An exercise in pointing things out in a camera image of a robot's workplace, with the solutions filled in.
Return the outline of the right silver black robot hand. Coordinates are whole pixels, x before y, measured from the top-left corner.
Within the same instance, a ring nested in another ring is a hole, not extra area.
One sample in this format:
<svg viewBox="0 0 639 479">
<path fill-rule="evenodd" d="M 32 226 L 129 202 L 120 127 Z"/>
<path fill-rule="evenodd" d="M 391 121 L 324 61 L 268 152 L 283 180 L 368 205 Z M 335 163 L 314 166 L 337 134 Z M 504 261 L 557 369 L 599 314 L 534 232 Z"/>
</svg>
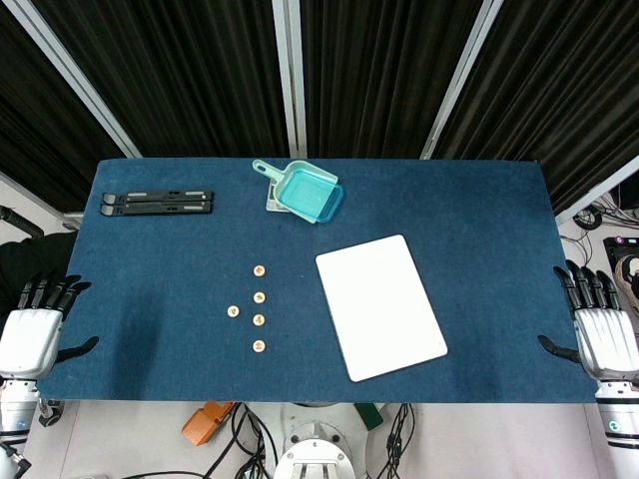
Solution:
<svg viewBox="0 0 639 479">
<path fill-rule="evenodd" d="M 582 366 L 599 382 L 638 381 L 638 345 L 628 313 L 622 309 L 613 279 L 572 260 L 556 265 L 577 339 L 575 349 L 545 335 L 537 341 L 548 353 Z"/>
</svg>

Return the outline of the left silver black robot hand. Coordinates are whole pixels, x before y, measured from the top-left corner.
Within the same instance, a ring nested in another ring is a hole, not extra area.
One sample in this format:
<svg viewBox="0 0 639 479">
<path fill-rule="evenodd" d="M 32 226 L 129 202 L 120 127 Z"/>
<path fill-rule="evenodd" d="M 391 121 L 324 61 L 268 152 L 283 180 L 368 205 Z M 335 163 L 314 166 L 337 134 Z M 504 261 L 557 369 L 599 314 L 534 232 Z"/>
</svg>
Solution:
<svg viewBox="0 0 639 479">
<path fill-rule="evenodd" d="M 60 348 L 70 310 L 80 293 L 91 286 L 79 275 L 57 279 L 38 272 L 24 284 L 17 306 L 7 316 L 1 335 L 1 378 L 37 381 L 54 365 L 83 356 L 99 342 L 91 336 L 83 343 Z"/>
</svg>

